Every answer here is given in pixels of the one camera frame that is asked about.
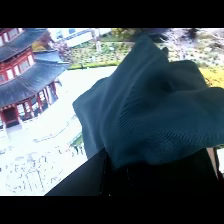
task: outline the white ground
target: white ground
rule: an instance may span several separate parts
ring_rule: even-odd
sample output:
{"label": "white ground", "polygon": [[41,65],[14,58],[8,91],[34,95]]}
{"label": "white ground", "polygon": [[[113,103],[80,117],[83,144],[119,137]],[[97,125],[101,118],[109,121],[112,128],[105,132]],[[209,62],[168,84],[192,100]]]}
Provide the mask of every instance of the white ground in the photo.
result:
{"label": "white ground", "polygon": [[81,132],[72,102],[116,67],[66,71],[59,100],[39,118],[0,133],[0,195],[44,195],[87,161],[69,143]]}

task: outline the dark green cloth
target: dark green cloth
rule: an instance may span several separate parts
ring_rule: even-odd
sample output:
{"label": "dark green cloth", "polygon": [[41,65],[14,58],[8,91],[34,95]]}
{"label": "dark green cloth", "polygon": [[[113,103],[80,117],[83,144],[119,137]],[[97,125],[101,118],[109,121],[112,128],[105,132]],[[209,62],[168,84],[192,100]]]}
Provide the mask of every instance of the dark green cloth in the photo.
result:
{"label": "dark green cloth", "polygon": [[169,62],[142,37],[116,71],[74,103],[87,155],[105,148],[115,169],[160,165],[224,143],[224,91],[192,61]]}

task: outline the temple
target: temple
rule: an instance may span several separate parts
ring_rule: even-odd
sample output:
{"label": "temple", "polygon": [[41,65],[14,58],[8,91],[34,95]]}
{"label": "temple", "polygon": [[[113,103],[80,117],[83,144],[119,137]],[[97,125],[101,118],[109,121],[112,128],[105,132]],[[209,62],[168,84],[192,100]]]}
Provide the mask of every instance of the temple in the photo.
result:
{"label": "temple", "polygon": [[68,63],[58,52],[33,52],[44,28],[0,28],[0,128],[34,118],[57,100],[56,78]]}

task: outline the green fabric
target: green fabric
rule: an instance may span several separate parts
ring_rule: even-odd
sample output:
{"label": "green fabric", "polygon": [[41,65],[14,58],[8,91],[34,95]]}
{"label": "green fabric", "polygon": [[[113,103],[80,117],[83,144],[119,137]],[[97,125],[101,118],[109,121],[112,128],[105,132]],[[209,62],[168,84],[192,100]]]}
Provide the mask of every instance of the green fabric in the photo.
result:
{"label": "green fabric", "polygon": [[224,91],[192,61],[169,62],[141,38],[116,71],[74,103],[87,155],[105,148],[118,169],[180,160],[224,143]]}

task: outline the pagoda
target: pagoda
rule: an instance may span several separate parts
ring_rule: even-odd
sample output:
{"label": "pagoda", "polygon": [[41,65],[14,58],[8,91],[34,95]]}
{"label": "pagoda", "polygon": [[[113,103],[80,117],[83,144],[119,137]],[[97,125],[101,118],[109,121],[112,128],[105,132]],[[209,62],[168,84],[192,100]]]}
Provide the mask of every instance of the pagoda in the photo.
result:
{"label": "pagoda", "polygon": [[55,80],[68,63],[52,49],[34,52],[44,28],[0,28],[0,128],[21,124],[58,98]]}

